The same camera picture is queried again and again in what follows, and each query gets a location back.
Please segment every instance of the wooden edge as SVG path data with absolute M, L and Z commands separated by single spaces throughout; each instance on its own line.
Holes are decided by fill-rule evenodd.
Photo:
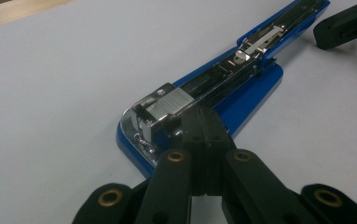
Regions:
M 0 25 L 74 0 L 12 0 L 0 4 Z

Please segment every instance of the black plastic part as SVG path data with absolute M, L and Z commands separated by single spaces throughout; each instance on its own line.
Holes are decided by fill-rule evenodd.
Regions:
M 219 115 L 208 107 L 196 107 L 182 115 L 182 148 L 193 156 L 193 195 L 220 196 L 223 160 L 236 148 Z
M 227 153 L 226 177 L 251 223 L 319 223 L 251 151 Z
M 190 154 L 184 150 L 161 154 L 134 223 L 189 223 L 191 163 Z
M 107 184 L 94 190 L 82 205 L 74 224 L 123 224 L 131 189 L 120 184 Z
M 357 203 L 337 189 L 309 185 L 302 189 L 301 198 L 323 223 L 357 224 Z
M 329 17 L 314 28 L 320 49 L 332 49 L 357 38 L 357 5 Z

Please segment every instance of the brass ring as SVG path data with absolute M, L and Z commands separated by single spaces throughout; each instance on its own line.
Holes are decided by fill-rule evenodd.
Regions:
M 169 159 L 169 161 L 183 161 L 184 157 L 182 152 L 172 152 L 167 156 L 167 159 Z
M 341 198 L 334 192 L 327 189 L 317 189 L 314 191 L 314 197 L 320 202 L 331 207 L 340 207 L 343 205 Z
M 248 152 L 238 151 L 238 152 L 234 153 L 234 159 L 236 159 L 236 161 L 250 161 L 251 158 L 252 158 L 252 156 Z
M 102 193 L 99 197 L 99 205 L 102 207 L 110 207 L 118 204 L 123 198 L 123 193 L 119 189 L 110 189 Z

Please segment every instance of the black clamp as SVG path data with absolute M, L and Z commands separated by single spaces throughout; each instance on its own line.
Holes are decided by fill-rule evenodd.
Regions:
M 314 28 L 320 49 L 332 49 L 357 38 L 357 5 L 329 17 Z
M 74 224 L 189 223 L 191 197 L 204 194 L 222 196 L 230 224 L 357 223 L 357 203 L 337 189 L 310 185 L 298 195 L 286 188 L 253 152 L 236 149 L 209 108 L 183 114 L 177 143 L 136 188 L 108 184 L 96 189 Z

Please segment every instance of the white surface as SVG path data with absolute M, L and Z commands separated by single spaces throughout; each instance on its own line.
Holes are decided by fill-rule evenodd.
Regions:
M 0 26 L 0 223 L 70 223 L 99 186 L 142 182 L 117 148 L 121 113 L 290 2 L 76 0 Z M 357 40 L 323 51 L 311 30 L 277 56 L 282 84 L 235 141 L 289 189 L 357 202 Z M 220 199 L 195 199 L 192 223 L 226 223 Z

